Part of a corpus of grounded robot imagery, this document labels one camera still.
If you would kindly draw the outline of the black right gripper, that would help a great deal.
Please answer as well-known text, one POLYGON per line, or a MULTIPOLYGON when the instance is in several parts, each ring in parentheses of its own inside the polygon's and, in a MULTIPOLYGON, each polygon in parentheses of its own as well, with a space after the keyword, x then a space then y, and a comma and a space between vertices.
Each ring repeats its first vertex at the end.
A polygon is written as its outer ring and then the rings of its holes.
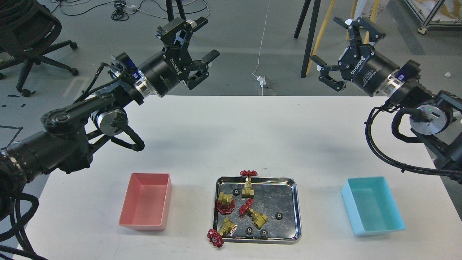
POLYGON ((342 91, 345 83, 350 81, 367 95, 374 96, 383 82, 399 70, 397 64, 372 45, 383 39, 386 33, 368 18, 345 20, 335 16, 333 21, 348 30, 349 46, 337 65, 328 65, 317 55, 310 57, 318 66, 319 81, 335 91, 342 91))

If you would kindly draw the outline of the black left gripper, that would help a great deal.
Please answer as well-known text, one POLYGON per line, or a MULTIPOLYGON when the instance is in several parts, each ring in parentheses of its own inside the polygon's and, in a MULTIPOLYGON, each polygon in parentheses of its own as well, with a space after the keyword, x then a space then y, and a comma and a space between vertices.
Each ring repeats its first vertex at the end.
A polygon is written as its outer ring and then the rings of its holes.
POLYGON ((164 48, 139 66, 139 92, 143 98, 163 97, 180 83, 192 90, 209 76, 209 64, 220 52, 212 50, 200 60, 193 60, 188 52, 193 33, 207 23, 206 17, 174 19, 157 28, 156 36, 164 48))

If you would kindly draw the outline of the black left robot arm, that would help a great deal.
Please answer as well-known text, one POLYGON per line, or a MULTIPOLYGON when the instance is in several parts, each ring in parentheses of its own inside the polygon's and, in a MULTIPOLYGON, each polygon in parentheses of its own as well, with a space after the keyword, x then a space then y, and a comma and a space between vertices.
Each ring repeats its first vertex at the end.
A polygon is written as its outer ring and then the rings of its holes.
POLYGON ((139 66, 126 53, 113 58, 107 66, 112 81, 100 87, 88 87, 72 104, 52 110, 41 117, 43 130, 1 149, 1 219, 10 218, 10 229, 1 233, 1 241, 16 237, 22 249, 1 246, 6 253, 41 260, 32 248, 25 225, 36 213, 39 200, 23 189, 37 176, 56 169, 65 173, 89 168, 93 155, 108 141, 133 151, 145 148, 143 140, 129 126, 125 106, 146 97, 163 97, 178 84, 194 89, 209 76, 209 64, 219 56, 210 51, 200 60, 188 52, 190 39, 208 23, 176 17, 157 28, 156 36, 164 47, 139 66))

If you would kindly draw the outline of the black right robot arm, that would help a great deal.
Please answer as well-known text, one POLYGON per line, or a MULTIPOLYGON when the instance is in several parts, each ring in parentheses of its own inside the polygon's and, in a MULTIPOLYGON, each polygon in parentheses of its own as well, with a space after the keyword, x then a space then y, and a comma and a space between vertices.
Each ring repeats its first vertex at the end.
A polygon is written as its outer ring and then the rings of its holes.
POLYGON ((388 100, 371 110, 365 122, 365 137, 371 151, 385 163, 413 173, 430 176, 446 176, 461 183, 461 135, 452 143, 437 138, 461 112, 461 98, 447 91, 434 95, 420 82, 419 64, 409 60, 398 66, 374 48, 374 43, 385 37, 377 25, 366 17, 334 21, 348 30, 349 46, 340 56, 338 64, 328 65, 316 55, 311 56, 317 64, 319 81, 335 91, 352 82, 364 93, 373 97, 383 93, 388 100), (405 143, 423 143, 437 157, 436 168, 423 168, 399 162, 383 153, 372 137, 372 124, 380 112, 395 113, 391 132, 405 143))

